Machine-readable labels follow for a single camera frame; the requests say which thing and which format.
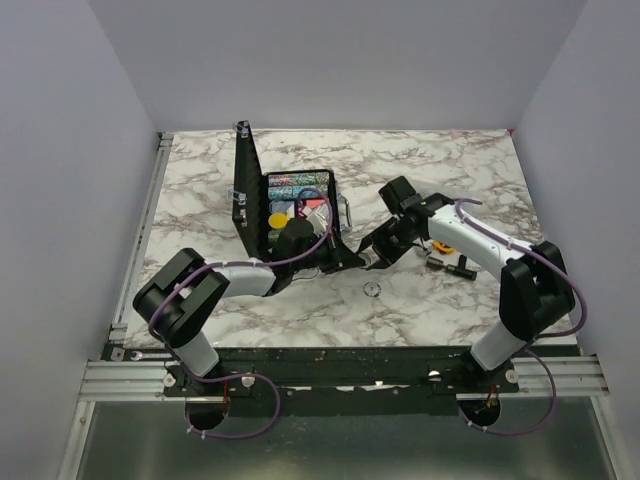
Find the screw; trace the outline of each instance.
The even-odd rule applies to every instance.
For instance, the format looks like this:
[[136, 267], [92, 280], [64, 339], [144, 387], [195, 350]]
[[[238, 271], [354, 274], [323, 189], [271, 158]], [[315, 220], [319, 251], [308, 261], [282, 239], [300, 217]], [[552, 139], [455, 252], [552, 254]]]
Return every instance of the screw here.
[[162, 379], [162, 384], [167, 388], [171, 388], [176, 384], [176, 379], [173, 375], [167, 373]]
[[382, 288], [376, 282], [367, 282], [362, 288], [367, 297], [377, 297], [382, 292]]
[[254, 377], [242, 377], [242, 385], [244, 387], [251, 387], [254, 383], [256, 383], [256, 379]]
[[518, 372], [513, 369], [507, 370], [504, 373], [504, 378], [506, 378], [509, 383], [518, 383]]

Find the metal frame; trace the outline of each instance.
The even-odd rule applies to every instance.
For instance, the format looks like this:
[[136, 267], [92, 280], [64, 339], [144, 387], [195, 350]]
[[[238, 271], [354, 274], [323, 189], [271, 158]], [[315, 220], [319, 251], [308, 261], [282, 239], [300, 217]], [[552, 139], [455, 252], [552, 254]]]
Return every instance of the metal frame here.
[[[147, 244], [149, 243], [151, 225], [153, 224], [153, 217], [155, 215], [156, 207], [158, 206], [158, 199], [160, 198], [160, 191], [162, 190], [162, 180], [164, 179], [164, 173], [167, 169], [172, 145], [173, 134], [163, 133], [160, 136], [160, 145], [158, 147], [156, 162], [151, 174], [151, 183], [149, 184], [149, 189], [147, 190], [147, 195], [145, 197], [144, 210], [142, 211], [142, 216], [138, 222], [138, 229], [136, 231], [137, 241], [129, 255], [125, 281], [122, 289], [120, 290], [120, 295], [118, 295], [118, 303], [116, 304], [114, 318], [112, 321], [114, 326], [119, 324], [126, 325], [129, 321], [129, 315], [133, 309], [131, 302], [135, 292], [132, 291], [132, 288], [137, 288], [137, 284], [134, 284], [134, 282], [138, 280], [142, 270], [144, 252], [146, 251]], [[115, 337], [112, 338], [111, 335], [109, 335], [109, 340], [124, 340], [126, 326], [124, 327], [124, 333], [122, 333], [122, 335], [118, 335], [118, 328], [112, 328], [112, 333], [115, 333]]]
[[[135, 282], [140, 276], [144, 251], [149, 242], [151, 225], [160, 197], [162, 179], [169, 160], [173, 134], [161, 135], [156, 163], [145, 200], [145, 208], [138, 225], [137, 241], [128, 263], [125, 282], [118, 297], [109, 343], [122, 349], [127, 322], [131, 313], [131, 301], [135, 294]], [[172, 362], [89, 362], [85, 370], [78, 404], [58, 480], [77, 478], [82, 455], [89, 437], [91, 420], [98, 402], [184, 402], [184, 398], [167, 398], [163, 395], [166, 367]], [[606, 451], [609, 454], [614, 474], [619, 480], [634, 480], [635, 476], [620, 429], [611, 409], [609, 390], [596, 357], [550, 357], [544, 358], [556, 381], [558, 396], [591, 397], [598, 426], [602, 432]], [[549, 395], [546, 372], [531, 358], [513, 361], [519, 376], [520, 391], [501, 394], [503, 398], [540, 398]], [[478, 398], [473, 394], [461, 394], [458, 399]], [[189, 401], [222, 402], [222, 397], [196, 397]]]

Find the colorful item in box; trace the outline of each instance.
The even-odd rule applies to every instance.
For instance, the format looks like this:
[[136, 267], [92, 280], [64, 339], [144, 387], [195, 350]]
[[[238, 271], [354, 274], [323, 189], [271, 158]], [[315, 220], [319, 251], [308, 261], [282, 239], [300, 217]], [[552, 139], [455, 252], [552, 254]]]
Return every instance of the colorful item in box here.
[[269, 205], [269, 211], [271, 213], [286, 213], [293, 206], [293, 203], [293, 200], [276, 200]]
[[289, 221], [286, 213], [272, 213], [269, 215], [269, 226], [273, 229], [284, 228]]
[[270, 187], [297, 187], [301, 185], [329, 185], [329, 172], [301, 172], [269, 175]]
[[269, 175], [269, 186], [270, 187], [292, 187], [295, 185], [293, 183], [294, 174], [289, 173], [286, 175]]
[[267, 235], [267, 240], [269, 242], [270, 246], [275, 245], [275, 243], [278, 241], [278, 237], [280, 236], [280, 232], [282, 232], [282, 229], [278, 229], [278, 230], [269, 230], [269, 233]]
[[312, 192], [311, 190], [307, 190], [303, 192], [305, 188], [314, 188], [325, 195], [329, 193], [328, 185], [301, 185], [299, 187], [293, 187], [293, 198], [298, 198], [298, 195], [302, 192], [301, 198], [318, 198], [318, 194], [316, 192]]
[[329, 172], [316, 172], [316, 185], [329, 185]]
[[269, 187], [269, 200], [290, 200], [293, 198], [293, 187]]
[[316, 183], [316, 174], [315, 172], [304, 172], [304, 173], [296, 173], [293, 175], [293, 186], [303, 186], [303, 185], [315, 185]]
[[312, 199], [303, 200], [298, 204], [298, 216], [302, 218], [306, 217], [306, 215], [303, 212], [304, 207], [309, 207], [313, 210], [314, 208], [319, 207], [323, 203], [324, 203], [324, 200], [321, 198], [312, 198]]

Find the small round marker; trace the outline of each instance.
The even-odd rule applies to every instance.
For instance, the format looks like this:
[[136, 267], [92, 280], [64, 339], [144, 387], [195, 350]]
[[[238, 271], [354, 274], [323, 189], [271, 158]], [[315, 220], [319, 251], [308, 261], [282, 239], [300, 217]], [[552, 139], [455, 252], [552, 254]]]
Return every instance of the small round marker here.
[[365, 295], [367, 297], [377, 297], [382, 292], [382, 288], [376, 282], [367, 282], [363, 287]]

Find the metal floor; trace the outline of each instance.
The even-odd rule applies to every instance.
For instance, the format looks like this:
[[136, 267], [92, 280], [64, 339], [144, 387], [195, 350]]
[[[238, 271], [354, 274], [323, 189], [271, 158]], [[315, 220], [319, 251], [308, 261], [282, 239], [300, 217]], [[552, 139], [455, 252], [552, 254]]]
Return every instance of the metal floor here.
[[[496, 428], [538, 421], [548, 399], [505, 400]], [[264, 419], [229, 419], [248, 431]], [[589, 398], [561, 398], [552, 422], [524, 437], [484, 435], [457, 417], [281, 418], [240, 441], [186, 434], [177, 403], [96, 405], [84, 480], [614, 479]]]

